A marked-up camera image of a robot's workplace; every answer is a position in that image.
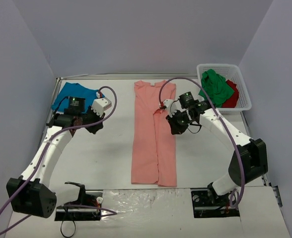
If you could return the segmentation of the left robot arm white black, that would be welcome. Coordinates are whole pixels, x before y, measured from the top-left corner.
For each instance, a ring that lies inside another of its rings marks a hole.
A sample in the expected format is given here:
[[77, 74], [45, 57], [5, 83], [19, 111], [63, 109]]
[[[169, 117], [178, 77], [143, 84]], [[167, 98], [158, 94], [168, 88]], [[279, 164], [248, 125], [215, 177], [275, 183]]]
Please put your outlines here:
[[68, 97], [68, 106], [63, 113], [54, 112], [47, 123], [48, 129], [42, 145], [31, 164], [19, 176], [10, 178], [6, 189], [14, 212], [48, 218], [57, 206], [59, 196], [49, 189], [50, 179], [64, 148], [77, 129], [88, 126], [95, 134], [103, 128], [101, 120], [112, 106], [106, 97], [97, 98], [86, 107], [85, 99]]

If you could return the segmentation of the pink t shirt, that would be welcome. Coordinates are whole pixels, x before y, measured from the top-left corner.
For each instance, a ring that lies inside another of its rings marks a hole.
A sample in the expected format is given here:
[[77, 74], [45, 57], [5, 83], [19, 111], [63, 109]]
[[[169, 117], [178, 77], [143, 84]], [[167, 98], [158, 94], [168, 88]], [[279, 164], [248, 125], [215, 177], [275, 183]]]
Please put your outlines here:
[[176, 141], [159, 100], [175, 99], [173, 83], [134, 83], [135, 122], [131, 182], [176, 187]]

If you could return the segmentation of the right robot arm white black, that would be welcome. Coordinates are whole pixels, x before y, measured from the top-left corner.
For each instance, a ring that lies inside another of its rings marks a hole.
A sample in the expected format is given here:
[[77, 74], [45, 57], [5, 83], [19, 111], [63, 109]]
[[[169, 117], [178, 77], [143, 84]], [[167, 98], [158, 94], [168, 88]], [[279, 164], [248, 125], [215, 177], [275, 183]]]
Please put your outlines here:
[[180, 110], [172, 99], [161, 104], [168, 111], [166, 120], [173, 135], [184, 133], [191, 125], [204, 127], [232, 152], [225, 175], [208, 185], [207, 198], [211, 204], [220, 204], [225, 195], [268, 172], [267, 148], [262, 139], [252, 139], [244, 134], [208, 100], [195, 100], [191, 92], [182, 94], [177, 102]]

